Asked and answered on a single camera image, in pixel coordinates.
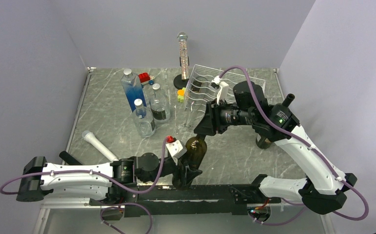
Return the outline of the dark green wine bottle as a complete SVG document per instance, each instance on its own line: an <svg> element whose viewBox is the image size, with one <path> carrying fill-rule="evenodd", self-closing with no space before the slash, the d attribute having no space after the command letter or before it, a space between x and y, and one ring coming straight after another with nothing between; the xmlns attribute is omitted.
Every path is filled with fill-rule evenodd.
<svg viewBox="0 0 376 234"><path fill-rule="evenodd" d="M200 167L207 152L206 136L196 135L187 140L185 147L187 152L181 158L187 158Z"/></svg>

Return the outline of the clear glass wine bottle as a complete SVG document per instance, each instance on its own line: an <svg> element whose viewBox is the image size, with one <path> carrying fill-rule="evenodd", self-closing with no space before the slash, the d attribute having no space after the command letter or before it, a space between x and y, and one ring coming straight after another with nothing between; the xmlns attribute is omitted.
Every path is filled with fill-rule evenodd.
<svg viewBox="0 0 376 234"><path fill-rule="evenodd" d="M203 115L206 99L205 87L207 86L207 79L202 76L197 76L190 81L189 88L184 97L184 105L186 112L186 120L184 127L186 129L193 129L197 121Z"/></svg>

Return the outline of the green wine bottle brown label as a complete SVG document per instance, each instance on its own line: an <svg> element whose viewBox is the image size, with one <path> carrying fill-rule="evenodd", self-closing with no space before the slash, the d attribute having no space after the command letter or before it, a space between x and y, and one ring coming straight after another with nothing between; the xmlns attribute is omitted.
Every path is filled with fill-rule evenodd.
<svg viewBox="0 0 376 234"><path fill-rule="evenodd" d="M270 148L270 146L272 145L272 142L267 137L264 137L262 135L258 135L257 138L256 138L256 145L260 149L265 150L265 149Z"/></svg>

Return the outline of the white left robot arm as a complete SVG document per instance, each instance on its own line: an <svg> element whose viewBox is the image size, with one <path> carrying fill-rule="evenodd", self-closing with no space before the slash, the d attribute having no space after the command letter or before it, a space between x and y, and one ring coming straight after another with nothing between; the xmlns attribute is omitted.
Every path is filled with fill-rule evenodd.
<svg viewBox="0 0 376 234"><path fill-rule="evenodd" d="M59 165L37 156L24 166L16 200L86 197L114 205L126 192L142 193L135 188L137 180L156 182L160 177L172 175L173 186L184 190L200 174L202 171L191 168L187 161L174 160L171 156L160 159L153 153L98 165Z"/></svg>

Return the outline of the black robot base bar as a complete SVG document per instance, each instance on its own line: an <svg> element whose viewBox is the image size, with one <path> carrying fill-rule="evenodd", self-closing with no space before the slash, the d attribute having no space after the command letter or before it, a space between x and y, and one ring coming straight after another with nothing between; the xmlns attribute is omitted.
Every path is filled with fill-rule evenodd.
<svg viewBox="0 0 376 234"><path fill-rule="evenodd" d="M192 185L187 190L174 186L156 186L145 194L136 194L120 189L118 194L96 201L90 199L90 206L103 204L124 205L125 217L139 217L146 212L129 203L144 206L152 215L221 214L246 215L249 209L259 206L280 204L279 197L268 198L250 184Z"/></svg>

